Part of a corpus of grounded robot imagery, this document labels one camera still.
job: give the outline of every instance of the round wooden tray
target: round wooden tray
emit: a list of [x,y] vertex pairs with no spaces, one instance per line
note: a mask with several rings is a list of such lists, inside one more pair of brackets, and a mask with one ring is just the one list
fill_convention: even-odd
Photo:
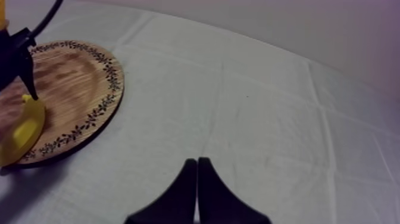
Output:
[[[79,147],[98,133],[121,101],[121,65],[105,49],[81,41],[56,41],[30,50],[46,123],[35,146],[17,164],[36,164]],[[18,78],[0,93],[0,138],[22,112],[27,94]]]

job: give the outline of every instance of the decorative leaf border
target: decorative leaf border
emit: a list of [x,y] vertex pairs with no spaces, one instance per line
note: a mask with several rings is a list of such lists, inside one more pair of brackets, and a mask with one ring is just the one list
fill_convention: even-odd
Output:
[[52,154],[57,148],[61,147],[62,145],[67,145],[68,143],[75,141],[77,137],[82,135],[82,132],[84,132],[85,130],[88,130],[91,127],[95,127],[98,117],[103,116],[104,113],[107,111],[108,106],[115,102],[115,98],[117,97],[115,93],[122,88],[121,82],[118,81],[117,70],[113,66],[113,59],[106,57],[105,54],[98,52],[96,48],[91,47],[87,44],[78,43],[76,41],[59,41],[37,46],[35,48],[32,48],[30,52],[32,55],[35,55],[38,52],[45,52],[55,48],[70,48],[86,51],[98,63],[104,66],[103,71],[107,74],[105,78],[109,83],[108,89],[110,89],[111,92],[106,97],[101,99],[102,102],[96,108],[94,108],[91,113],[87,115],[84,124],[76,125],[75,129],[71,130],[70,133],[63,133],[53,142],[45,143],[42,148],[30,150],[23,156],[22,160],[24,161],[29,161],[36,158],[36,154],[38,152],[41,154],[42,157],[46,156],[47,154]]

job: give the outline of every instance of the white wall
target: white wall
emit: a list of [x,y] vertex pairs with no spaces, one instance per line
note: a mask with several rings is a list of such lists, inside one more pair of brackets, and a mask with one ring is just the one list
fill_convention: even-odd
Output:
[[400,97],[399,0],[97,0],[212,24]]

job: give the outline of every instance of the white tablecloth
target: white tablecloth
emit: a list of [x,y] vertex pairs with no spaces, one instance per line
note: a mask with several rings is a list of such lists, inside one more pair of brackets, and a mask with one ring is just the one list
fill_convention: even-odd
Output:
[[[7,4],[15,32],[52,1]],[[362,83],[251,38],[128,7],[67,1],[38,42],[60,39],[115,54],[124,98],[75,155],[0,177],[1,224],[123,223],[200,156],[274,224],[400,223],[400,106]]]

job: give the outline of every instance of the yellow object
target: yellow object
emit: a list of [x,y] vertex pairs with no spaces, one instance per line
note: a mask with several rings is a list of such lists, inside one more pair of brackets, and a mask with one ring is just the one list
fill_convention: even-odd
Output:
[[30,95],[23,95],[25,102],[21,117],[0,142],[0,167],[15,163],[34,146],[45,124],[45,105]]
[[5,21],[5,0],[0,0],[0,30],[7,25]]

